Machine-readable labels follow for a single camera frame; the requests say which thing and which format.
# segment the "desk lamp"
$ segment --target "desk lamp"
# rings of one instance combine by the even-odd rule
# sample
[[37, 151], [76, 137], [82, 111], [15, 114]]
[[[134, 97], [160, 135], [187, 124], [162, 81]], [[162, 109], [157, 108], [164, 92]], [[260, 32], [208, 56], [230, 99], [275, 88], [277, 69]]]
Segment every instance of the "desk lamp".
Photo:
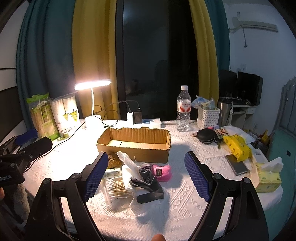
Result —
[[85, 90], [85, 89], [91, 89], [91, 96], [92, 96], [92, 109], [91, 109], [91, 116], [88, 116], [85, 118], [86, 121], [86, 127], [91, 130], [91, 132], [99, 131], [100, 127], [103, 127], [102, 124], [102, 118], [100, 115], [94, 115], [94, 90], [95, 87], [101, 87], [111, 84], [111, 80], [93, 80], [93, 81], [87, 81], [87, 82], [81, 82], [78, 84], [75, 84], [74, 89], [75, 90]]
[[91, 96], [92, 96], [92, 109], [91, 109], [91, 115], [94, 115], [94, 90], [95, 87], [101, 87], [111, 84], [111, 80], [93, 80], [93, 81], [87, 81], [87, 82], [81, 82], [78, 84], [75, 84], [74, 89], [75, 90], [86, 90], [91, 89]]

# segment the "curtain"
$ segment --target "curtain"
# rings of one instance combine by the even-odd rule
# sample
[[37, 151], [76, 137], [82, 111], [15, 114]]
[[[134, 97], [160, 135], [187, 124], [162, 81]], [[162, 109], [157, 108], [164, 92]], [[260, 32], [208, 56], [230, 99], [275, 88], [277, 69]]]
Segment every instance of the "curtain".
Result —
[[225, 8], [222, 0], [205, 0], [210, 15], [217, 54], [218, 73], [229, 70], [230, 44]]
[[16, 80], [26, 127], [33, 123], [26, 98], [49, 92], [56, 98], [74, 91], [72, 19], [75, 0], [33, 0], [17, 45]]
[[[111, 79], [109, 86], [94, 88], [95, 105], [118, 102], [115, 69], [116, 0], [76, 0], [72, 50], [76, 82]], [[83, 116], [91, 115], [91, 90], [78, 92]], [[106, 109], [108, 119], [118, 119], [117, 105]]]
[[207, 99], [219, 99], [217, 55], [213, 29], [205, 0], [189, 0], [193, 22], [197, 62], [198, 94]]

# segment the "water bottle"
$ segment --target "water bottle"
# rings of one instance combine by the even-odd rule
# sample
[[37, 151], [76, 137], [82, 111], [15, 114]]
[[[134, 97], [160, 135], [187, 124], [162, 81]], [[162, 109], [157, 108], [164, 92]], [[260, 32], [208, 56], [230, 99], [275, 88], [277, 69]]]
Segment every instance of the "water bottle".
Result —
[[188, 93], [188, 86], [181, 86], [181, 93], [177, 100], [177, 130], [186, 132], [189, 128], [191, 110], [191, 97]]

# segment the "pink plush toy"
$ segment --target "pink plush toy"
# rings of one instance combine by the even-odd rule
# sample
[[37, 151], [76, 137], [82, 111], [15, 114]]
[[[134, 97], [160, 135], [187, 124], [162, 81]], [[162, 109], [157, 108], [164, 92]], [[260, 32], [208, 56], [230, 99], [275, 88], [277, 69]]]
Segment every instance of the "pink plush toy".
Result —
[[153, 164], [151, 167], [153, 175], [160, 182], [167, 182], [172, 178], [172, 172], [170, 170], [170, 165], [166, 165], [164, 167], [159, 167], [156, 164]]

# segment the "cotton swab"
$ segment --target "cotton swab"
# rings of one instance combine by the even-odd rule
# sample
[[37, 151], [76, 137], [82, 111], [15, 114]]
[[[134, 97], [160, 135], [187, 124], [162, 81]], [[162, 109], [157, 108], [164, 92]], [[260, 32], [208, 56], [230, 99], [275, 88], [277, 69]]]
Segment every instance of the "cotton swab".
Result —
[[108, 180], [107, 191], [110, 198], [126, 198], [128, 195], [132, 195], [131, 192], [127, 191], [124, 187], [122, 177], [114, 181], [113, 179]]

